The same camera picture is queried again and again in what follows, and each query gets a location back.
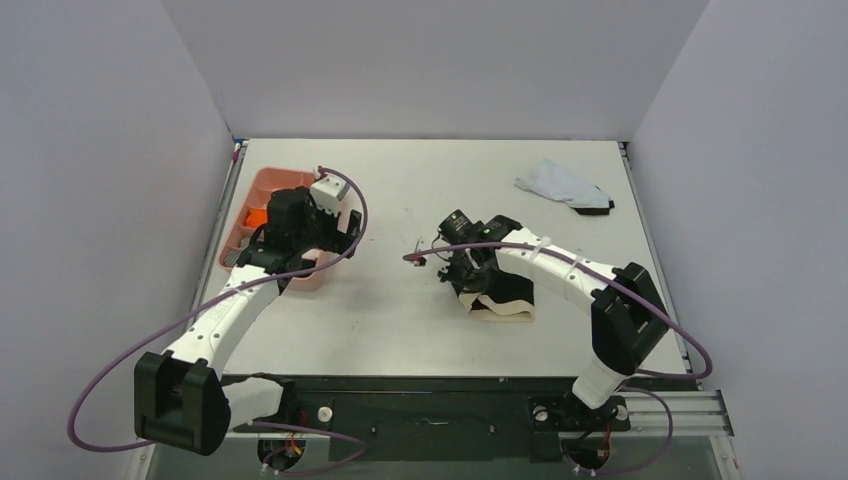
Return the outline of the orange underwear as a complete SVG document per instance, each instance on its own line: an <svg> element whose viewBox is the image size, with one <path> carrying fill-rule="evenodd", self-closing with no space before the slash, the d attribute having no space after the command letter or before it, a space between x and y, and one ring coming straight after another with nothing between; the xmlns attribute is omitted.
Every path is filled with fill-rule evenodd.
<svg viewBox="0 0 848 480"><path fill-rule="evenodd" d="M268 213L264 208L249 208L244 220L247 228L257 229L268 222Z"/></svg>

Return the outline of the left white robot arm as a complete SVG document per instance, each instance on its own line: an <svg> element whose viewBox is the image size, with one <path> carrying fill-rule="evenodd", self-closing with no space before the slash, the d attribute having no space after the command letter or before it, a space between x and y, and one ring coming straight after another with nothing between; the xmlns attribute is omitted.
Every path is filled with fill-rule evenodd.
<svg viewBox="0 0 848 480"><path fill-rule="evenodd" d="M241 249L219 295L188 332L161 353L147 352L134 368L134 430L138 437L203 456L235 427L262 419L291 427L298 402L274 380L249 378L223 385L224 368L260 314L291 281L320 271L312 250L336 259L353 255L363 215L352 210L339 229L349 182L336 175L308 187L271 193L267 220Z"/></svg>

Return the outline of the black underwear beige waistband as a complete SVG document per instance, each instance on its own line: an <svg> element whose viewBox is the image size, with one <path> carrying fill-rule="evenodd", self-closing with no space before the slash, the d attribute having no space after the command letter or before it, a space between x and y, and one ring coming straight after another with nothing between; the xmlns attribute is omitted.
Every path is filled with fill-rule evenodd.
<svg viewBox="0 0 848 480"><path fill-rule="evenodd" d="M459 303L474 320L489 323L535 320L534 284L519 275L496 272L484 291L456 288L456 292Z"/></svg>

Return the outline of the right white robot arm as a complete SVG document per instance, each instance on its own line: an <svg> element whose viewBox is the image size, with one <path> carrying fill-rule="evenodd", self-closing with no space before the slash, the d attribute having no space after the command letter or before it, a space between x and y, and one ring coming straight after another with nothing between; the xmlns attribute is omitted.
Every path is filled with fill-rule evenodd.
<svg viewBox="0 0 848 480"><path fill-rule="evenodd" d="M563 402L578 427L603 415L669 330L653 279L637 263L620 268L580 257L503 215L473 222L455 210L438 225L437 237L448 246L438 278L471 316L530 321L538 287L588 316L592 358Z"/></svg>

